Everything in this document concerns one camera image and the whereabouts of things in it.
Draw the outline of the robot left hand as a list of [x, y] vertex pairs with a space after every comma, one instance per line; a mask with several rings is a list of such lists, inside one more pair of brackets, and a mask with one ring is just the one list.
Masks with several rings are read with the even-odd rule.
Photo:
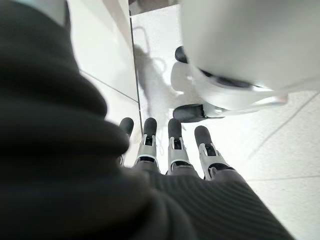
[[125, 168], [129, 141], [79, 71], [65, 0], [0, 3], [3, 240], [290, 240], [244, 179]]

